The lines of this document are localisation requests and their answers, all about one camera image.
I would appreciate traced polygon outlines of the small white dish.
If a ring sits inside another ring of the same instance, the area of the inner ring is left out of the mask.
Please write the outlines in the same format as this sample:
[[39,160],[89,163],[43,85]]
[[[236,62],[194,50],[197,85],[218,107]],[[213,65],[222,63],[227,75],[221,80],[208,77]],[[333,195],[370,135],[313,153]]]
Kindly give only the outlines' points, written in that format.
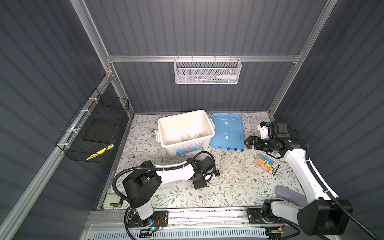
[[203,133],[199,133],[195,135],[195,139],[201,138],[203,136]]

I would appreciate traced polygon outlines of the blue plastic bin lid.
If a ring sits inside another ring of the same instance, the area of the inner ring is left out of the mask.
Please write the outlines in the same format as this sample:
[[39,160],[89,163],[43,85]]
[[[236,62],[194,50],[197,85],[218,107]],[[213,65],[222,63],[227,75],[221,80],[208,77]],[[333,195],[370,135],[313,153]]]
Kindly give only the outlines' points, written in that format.
[[213,113],[211,119],[215,125],[215,135],[210,141],[212,148],[245,148],[245,132],[242,116],[238,114]]

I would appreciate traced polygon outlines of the larger white evaporating dish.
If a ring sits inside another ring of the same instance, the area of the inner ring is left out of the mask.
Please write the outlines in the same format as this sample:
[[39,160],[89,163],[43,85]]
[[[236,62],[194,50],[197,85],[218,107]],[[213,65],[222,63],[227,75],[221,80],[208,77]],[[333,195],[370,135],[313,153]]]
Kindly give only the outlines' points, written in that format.
[[180,137],[181,137],[182,141],[188,141],[190,139],[190,134],[189,133],[181,133]]

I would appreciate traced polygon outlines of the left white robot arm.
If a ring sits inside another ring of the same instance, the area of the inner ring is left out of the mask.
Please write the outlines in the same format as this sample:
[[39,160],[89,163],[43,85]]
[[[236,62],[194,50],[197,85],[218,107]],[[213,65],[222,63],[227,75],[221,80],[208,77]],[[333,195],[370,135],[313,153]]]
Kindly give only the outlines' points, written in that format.
[[196,190],[208,186],[208,182],[220,175],[213,156],[203,160],[192,157],[180,164],[156,166],[151,161],[142,163],[122,181],[127,202],[142,221],[155,218],[150,200],[162,185],[177,181],[192,181]]

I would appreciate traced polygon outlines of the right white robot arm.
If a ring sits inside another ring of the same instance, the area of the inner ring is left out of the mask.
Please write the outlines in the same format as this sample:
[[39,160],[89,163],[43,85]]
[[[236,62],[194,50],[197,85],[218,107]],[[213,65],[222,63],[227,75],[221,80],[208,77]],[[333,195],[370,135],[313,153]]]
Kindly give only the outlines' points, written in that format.
[[266,153],[269,158],[262,167],[275,173],[278,170],[276,152],[296,174],[303,195],[291,190],[276,188],[277,200],[263,203],[260,217],[267,224],[278,219],[295,227],[308,236],[342,235],[349,223],[353,207],[348,200],[341,200],[320,175],[309,157],[309,145],[304,138],[292,138],[293,127],[282,122],[261,122],[260,136],[249,136],[244,144],[248,149]]

